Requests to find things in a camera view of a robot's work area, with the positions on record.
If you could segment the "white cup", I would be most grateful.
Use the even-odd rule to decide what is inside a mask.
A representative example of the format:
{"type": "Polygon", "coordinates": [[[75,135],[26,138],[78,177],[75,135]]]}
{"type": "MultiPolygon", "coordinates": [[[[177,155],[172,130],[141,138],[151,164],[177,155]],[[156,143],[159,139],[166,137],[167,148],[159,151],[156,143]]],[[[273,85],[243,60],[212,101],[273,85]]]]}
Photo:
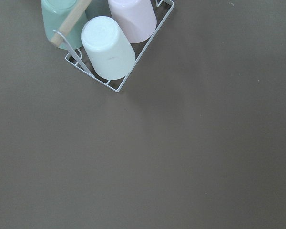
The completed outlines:
{"type": "Polygon", "coordinates": [[[135,64],[135,52],[118,23],[107,16],[89,20],[81,41],[96,73],[107,80],[125,77],[135,64]]]}

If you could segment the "pink cup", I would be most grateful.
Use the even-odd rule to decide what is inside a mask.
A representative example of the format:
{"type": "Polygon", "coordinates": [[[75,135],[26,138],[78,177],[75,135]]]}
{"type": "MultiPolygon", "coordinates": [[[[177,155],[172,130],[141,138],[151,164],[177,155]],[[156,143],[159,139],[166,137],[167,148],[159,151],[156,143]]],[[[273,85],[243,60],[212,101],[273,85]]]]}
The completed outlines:
{"type": "Polygon", "coordinates": [[[157,19],[149,0],[108,0],[108,5],[130,43],[141,43],[154,33],[157,19]]]}

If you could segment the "mint green cup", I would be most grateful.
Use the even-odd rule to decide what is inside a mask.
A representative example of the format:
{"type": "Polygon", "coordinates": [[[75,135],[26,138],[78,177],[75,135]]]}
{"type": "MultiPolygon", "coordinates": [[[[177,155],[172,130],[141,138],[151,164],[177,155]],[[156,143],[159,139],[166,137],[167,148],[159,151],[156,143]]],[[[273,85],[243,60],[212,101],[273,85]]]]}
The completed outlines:
{"type": "MultiPolygon", "coordinates": [[[[54,36],[54,30],[59,29],[76,3],[77,0],[41,0],[45,34],[49,41],[54,36]]],[[[84,12],[71,32],[66,36],[73,49],[82,47],[81,32],[86,22],[87,16],[84,12]]]]}

